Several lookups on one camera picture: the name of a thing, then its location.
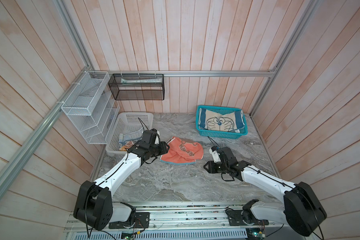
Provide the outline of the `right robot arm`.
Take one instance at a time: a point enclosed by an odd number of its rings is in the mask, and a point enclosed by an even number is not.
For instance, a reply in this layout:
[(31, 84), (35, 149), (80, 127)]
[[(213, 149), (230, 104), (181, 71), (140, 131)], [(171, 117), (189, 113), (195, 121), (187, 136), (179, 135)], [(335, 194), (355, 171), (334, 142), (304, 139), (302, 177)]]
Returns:
[(327, 218), (324, 207), (310, 185), (284, 181), (246, 161), (238, 161), (228, 147), (213, 146), (209, 152), (213, 160), (204, 165), (208, 173), (229, 175), (231, 182), (239, 180), (252, 184), (279, 200), (278, 203), (265, 203), (253, 199), (240, 211), (227, 208), (231, 226), (253, 226), (261, 221), (271, 221), (288, 225), (299, 235), (308, 237)]

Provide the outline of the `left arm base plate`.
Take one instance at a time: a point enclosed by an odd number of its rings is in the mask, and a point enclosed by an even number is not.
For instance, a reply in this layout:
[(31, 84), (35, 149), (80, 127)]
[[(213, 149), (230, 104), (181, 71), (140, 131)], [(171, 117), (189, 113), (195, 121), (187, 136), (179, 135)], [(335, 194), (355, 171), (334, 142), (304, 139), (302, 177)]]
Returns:
[(131, 213), (126, 222), (113, 222), (109, 223), (109, 229), (146, 229), (149, 227), (150, 213), (137, 212)]

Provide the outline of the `blue patterned towel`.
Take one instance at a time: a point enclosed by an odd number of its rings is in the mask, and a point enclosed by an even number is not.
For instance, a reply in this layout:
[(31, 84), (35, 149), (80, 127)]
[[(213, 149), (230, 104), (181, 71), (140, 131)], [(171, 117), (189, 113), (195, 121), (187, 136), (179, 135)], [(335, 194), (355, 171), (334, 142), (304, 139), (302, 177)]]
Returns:
[(219, 114), (205, 108), (199, 109), (199, 128), (209, 131), (240, 133), (246, 124), (242, 111)]

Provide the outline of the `white laundry basket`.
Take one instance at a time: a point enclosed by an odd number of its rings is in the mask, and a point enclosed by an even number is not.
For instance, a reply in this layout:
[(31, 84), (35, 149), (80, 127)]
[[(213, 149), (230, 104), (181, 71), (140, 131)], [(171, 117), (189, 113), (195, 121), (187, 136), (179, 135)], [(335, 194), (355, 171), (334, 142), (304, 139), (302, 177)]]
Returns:
[(153, 118), (153, 114), (145, 112), (126, 112), (119, 114), (107, 136), (107, 154), (110, 156), (125, 154), (126, 151), (119, 151), (118, 148), (120, 134), (143, 135), (144, 130), (152, 128)]

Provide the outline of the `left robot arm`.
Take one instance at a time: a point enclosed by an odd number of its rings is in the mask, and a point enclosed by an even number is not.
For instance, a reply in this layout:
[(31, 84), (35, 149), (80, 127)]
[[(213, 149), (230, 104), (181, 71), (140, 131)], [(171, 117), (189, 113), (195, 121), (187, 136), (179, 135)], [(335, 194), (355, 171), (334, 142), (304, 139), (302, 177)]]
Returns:
[(109, 223), (134, 224), (136, 209), (126, 203), (113, 204), (113, 195), (121, 184), (146, 161), (157, 159), (169, 151), (156, 129), (143, 131), (142, 137), (127, 150), (125, 156), (106, 174), (94, 182), (85, 181), (79, 189), (74, 218), (97, 231)]

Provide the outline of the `teal plastic basket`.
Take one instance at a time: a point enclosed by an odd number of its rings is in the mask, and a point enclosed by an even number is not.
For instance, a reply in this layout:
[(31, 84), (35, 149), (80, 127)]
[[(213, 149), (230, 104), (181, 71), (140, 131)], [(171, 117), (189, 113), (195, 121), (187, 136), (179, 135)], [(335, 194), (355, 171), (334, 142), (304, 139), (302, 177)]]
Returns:
[(245, 122), (246, 126), (245, 126), (244, 129), (240, 130), (240, 133), (218, 132), (218, 131), (209, 131), (209, 130), (200, 129), (199, 124), (198, 124), (198, 120), (199, 120), (199, 109), (201, 109), (201, 108), (205, 108), (207, 110), (210, 110), (210, 111), (213, 111), (213, 112), (216, 112), (216, 113), (219, 113), (219, 114), (229, 114), (229, 113), (232, 113), (234, 111), (242, 111), (241, 109), (237, 109), (237, 108), (199, 105), (197, 107), (197, 112), (196, 112), (196, 129), (198, 130), (198, 132), (199, 132), (199, 134), (201, 136), (215, 137), (215, 138), (225, 138), (225, 139), (238, 139), (238, 138), (248, 134), (248, 126), (247, 126), (247, 121), (246, 121), (245, 115), (244, 115), (243, 119), (244, 119), (244, 122)]

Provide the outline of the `red orange towel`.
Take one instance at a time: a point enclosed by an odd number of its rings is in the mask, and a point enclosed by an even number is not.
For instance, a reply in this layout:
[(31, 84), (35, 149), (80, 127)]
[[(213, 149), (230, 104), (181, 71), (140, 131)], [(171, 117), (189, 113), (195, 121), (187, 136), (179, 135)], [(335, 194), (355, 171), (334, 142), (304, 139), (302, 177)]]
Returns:
[(198, 142), (172, 137), (168, 145), (170, 149), (167, 154), (161, 156), (161, 162), (171, 165), (192, 165), (203, 159), (204, 149)]

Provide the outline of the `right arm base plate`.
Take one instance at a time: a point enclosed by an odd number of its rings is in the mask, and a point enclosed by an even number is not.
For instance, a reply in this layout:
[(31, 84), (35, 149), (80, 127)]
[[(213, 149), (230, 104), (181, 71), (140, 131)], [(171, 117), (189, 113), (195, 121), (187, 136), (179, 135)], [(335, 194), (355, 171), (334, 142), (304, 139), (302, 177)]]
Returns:
[(259, 220), (247, 210), (233, 210), (228, 208), (225, 210), (230, 226), (267, 226), (268, 220)]

